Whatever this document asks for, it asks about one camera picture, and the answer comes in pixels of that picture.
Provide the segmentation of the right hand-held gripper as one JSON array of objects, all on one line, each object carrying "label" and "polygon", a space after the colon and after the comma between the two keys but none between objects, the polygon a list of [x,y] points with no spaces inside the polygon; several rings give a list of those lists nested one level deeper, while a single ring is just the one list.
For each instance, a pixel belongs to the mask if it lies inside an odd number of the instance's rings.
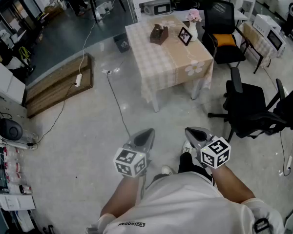
[{"label": "right hand-held gripper", "polygon": [[[187,127],[185,135],[194,148],[201,148],[202,144],[213,137],[210,130],[201,127]],[[223,137],[215,136],[210,143],[200,149],[200,162],[211,168],[219,168],[229,161],[230,154],[229,143]]]}]

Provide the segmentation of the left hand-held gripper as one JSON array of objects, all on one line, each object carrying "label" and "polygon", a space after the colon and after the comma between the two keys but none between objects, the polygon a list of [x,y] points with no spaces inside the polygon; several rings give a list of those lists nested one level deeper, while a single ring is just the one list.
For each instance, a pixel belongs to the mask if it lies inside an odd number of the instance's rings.
[{"label": "left hand-held gripper", "polygon": [[150,163],[149,152],[155,139],[153,128],[144,129],[131,135],[119,148],[113,162],[118,173],[127,177],[139,177],[146,172]]}]

